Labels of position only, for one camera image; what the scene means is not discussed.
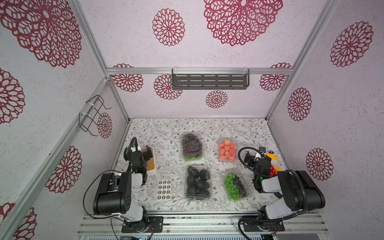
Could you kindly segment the sticker label sheet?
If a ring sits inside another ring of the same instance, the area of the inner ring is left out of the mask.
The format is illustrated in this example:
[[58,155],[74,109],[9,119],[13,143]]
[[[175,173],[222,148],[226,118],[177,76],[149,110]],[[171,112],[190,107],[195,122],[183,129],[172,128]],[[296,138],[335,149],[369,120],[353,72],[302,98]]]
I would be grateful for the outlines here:
[[172,180],[159,180],[158,181],[158,190],[157,190],[157,199],[158,200],[169,200],[173,196],[172,192],[173,181]]

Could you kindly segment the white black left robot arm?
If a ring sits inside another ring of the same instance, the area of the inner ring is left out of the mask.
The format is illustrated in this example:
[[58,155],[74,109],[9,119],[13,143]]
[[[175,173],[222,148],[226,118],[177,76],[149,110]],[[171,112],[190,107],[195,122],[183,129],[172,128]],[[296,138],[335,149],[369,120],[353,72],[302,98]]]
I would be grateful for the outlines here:
[[145,232],[150,220],[145,207],[134,202],[132,189],[144,186],[148,178],[148,161],[153,158],[150,147],[126,148],[125,159],[131,168],[122,173],[103,173],[93,202],[95,215],[116,217],[130,231]]

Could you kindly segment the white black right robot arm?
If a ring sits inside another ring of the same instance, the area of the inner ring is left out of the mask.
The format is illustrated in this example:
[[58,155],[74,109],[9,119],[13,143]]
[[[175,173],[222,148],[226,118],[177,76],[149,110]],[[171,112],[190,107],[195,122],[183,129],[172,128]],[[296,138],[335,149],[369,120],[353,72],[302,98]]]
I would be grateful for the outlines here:
[[254,148],[242,148],[239,161],[253,172],[253,184],[258,193],[274,194],[278,200],[258,210],[255,222],[276,223],[322,209],[324,194],[306,171],[285,170],[271,175],[272,158]]

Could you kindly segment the white wooden tissue box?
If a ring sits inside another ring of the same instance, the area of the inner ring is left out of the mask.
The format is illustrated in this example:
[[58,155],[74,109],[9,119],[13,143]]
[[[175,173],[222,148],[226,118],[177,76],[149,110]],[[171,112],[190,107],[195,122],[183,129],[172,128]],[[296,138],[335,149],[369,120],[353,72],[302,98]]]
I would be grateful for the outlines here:
[[155,158],[155,153],[154,153],[154,149],[151,147],[152,149],[152,152],[153,152],[153,158],[150,159],[148,162],[145,162],[147,163],[147,174],[148,176],[154,176],[157,174],[157,163],[156,163],[156,158]]

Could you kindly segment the yellow red plush toy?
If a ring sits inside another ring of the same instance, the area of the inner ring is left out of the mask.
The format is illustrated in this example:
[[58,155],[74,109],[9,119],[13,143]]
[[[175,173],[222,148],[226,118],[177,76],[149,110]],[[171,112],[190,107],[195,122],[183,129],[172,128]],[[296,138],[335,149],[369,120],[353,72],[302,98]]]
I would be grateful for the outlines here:
[[278,172],[282,171],[282,169],[278,167],[278,158],[273,151],[266,153],[266,156],[267,159],[271,162],[270,176],[274,177],[277,175]]

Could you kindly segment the clear box green grapes blueberries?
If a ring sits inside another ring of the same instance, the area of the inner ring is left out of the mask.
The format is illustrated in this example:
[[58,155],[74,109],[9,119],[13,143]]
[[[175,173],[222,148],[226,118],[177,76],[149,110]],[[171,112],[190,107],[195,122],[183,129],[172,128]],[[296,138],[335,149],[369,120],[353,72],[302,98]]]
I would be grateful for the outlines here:
[[221,180],[231,201],[239,201],[251,195],[251,191],[240,171],[236,169],[225,170],[221,173]]

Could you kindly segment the clear box purple grapes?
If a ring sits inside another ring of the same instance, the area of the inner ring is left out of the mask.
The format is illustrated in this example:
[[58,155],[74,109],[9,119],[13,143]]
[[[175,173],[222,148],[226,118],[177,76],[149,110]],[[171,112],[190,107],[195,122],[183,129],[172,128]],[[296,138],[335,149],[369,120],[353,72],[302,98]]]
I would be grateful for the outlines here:
[[195,161],[203,157],[203,143],[197,133],[186,133],[181,138],[182,157],[185,161]]

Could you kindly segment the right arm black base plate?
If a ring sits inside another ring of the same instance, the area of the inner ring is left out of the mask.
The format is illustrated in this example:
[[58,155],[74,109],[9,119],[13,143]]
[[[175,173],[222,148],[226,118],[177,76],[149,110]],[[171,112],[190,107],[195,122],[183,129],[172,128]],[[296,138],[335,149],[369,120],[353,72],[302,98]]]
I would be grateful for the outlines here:
[[243,216],[239,222],[245,232],[283,232],[286,230],[282,221],[260,220],[257,216]]

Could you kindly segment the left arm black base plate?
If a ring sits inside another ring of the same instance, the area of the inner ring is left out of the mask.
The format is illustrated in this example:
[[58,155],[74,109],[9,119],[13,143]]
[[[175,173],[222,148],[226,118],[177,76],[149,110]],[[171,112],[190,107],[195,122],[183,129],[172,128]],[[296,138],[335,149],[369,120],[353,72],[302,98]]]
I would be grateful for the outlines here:
[[164,217],[149,216],[144,217],[138,222],[124,221],[122,233],[138,234],[138,233],[161,233],[163,231]]

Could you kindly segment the grey metal wall shelf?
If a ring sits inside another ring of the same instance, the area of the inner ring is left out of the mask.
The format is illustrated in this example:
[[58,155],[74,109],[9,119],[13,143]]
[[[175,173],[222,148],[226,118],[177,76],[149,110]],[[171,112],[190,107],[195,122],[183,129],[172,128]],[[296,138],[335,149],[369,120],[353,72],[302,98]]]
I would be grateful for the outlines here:
[[250,75],[243,74],[179,74],[172,69],[174,90],[246,90]]

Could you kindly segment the aluminium mounting rail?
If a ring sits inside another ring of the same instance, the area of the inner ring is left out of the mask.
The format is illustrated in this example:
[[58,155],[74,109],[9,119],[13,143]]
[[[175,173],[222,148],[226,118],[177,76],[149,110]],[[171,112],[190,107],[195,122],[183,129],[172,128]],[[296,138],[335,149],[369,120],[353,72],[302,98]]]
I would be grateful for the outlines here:
[[[235,235],[239,234],[238,221],[254,216],[255,213],[148,213],[152,225],[160,229],[156,236],[165,235]],[[92,219],[85,216],[76,237],[123,236],[126,225],[116,219]],[[319,213],[309,213],[289,220],[280,221],[268,232],[262,231],[255,223],[245,223],[243,231],[248,234],[327,234],[329,231]]]

